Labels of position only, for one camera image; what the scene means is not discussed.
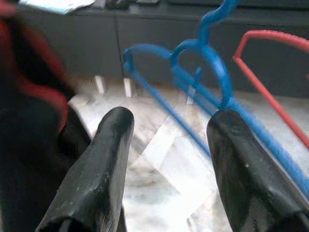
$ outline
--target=cabinet leg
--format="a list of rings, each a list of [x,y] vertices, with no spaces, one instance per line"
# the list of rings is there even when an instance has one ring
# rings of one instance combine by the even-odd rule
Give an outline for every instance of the cabinet leg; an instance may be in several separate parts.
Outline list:
[[[134,95],[134,83],[131,78],[124,78],[124,87],[125,87],[125,94],[126,97],[132,98]]]
[[[95,82],[99,93],[106,93],[106,80],[105,77],[96,75]]]

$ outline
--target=marble floor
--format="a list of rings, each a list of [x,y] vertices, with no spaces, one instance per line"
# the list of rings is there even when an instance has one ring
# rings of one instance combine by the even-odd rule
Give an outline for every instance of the marble floor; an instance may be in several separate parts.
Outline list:
[[[209,117],[170,86],[156,85],[170,104],[207,142]],[[129,232],[230,232],[210,160],[142,88],[126,98],[122,83],[109,81],[99,94],[90,79],[71,100],[91,135],[112,108],[132,111],[135,129],[126,172],[123,204]],[[308,150],[259,94],[237,92],[248,107],[309,175]],[[309,133],[308,99],[278,98]]]

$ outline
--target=blue hanger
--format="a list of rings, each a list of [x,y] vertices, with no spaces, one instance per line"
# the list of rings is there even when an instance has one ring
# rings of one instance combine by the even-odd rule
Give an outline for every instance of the blue hanger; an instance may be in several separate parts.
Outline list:
[[[263,145],[274,155],[277,161],[287,171],[289,176],[294,180],[299,189],[309,199],[309,180],[294,162],[291,155],[285,151],[282,146],[273,138],[273,136],[265,129],[254,115],[248,112],[233,96],[232,85],[226,70],[224,62],[221,60],[217,52],[208,45],[209,41],[209,25],[218,22],[228,16],[237,6],[239,0],[225,0],[223,4],[216,10],[207,13],[201,20],[198,31],[198,39],[189,39],[180,43],[174,50],[170,52],[168,49],[155,46],[153,44],[139,44],[130,47],[124,51],[124,68],[129,71],[131,76],[138,81],[141,86],[159,102],[159,104],[171,114],[174,119],[183,127],[183,129],[194,139],[197,144],[210,157],[210,151],[204,141],[188,126],[171,105],[162,97],[162,95],[147,80],[139,75],[134,68],[133,55],[139,53],[150,53],[170,62],[170,71],[174,74],[173,83],[182,89],[196,104],[207,114],[212,116],[215,112],[209,104],[211,103],[219,110],[231,109],[238,112],[247,122],[251,130],[263,143]],[[220,86],[222,99],[211,93],[204,85],[200,84],[201,68],[195,71],[194,78],[178,63],[179,56],[184,50],[191,50],[200,53],[203,58],[210,64],[215,73],[218,85]]]

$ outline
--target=dark cabinet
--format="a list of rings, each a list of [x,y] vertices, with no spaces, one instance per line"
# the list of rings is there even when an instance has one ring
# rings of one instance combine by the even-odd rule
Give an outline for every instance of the dark cabinet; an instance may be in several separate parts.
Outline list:
[[[46,36],[69,74],[122,78],[114,16],[29,11],[21,17]]]
[[[183,40],[197,37],[198,21],[129,17],[119,17],[117,20],[121,54],[125,48],[139,43],[156,44],[173,50]],[[253,29],[279,30],[309,38],[309,31],[305,28],[225,22],[214,25],[211,28],[210,45],[225,62],[235,90],[255,91],[232,60],[242,36]],[[243,52],[243,59],[273,94],[309,97],[309,82],[306,78],[309,73],[308,54],[280,43],[251,40]],[[168,62],[146,54],[135,56],[134,60],[140,74],[150,82],[172,83]],[[217,87],[209,64],[200,54],[185,51],[180,63],[191,73],[201,66],[201,82],[209,87]]]

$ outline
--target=white paper sheet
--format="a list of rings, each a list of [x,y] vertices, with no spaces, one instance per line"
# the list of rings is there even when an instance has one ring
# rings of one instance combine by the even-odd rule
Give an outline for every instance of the white paper sheet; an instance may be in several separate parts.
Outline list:
[[[65,15],[80,7],[89,6],[94,2],[95,0],[20,0],[19,3]]]

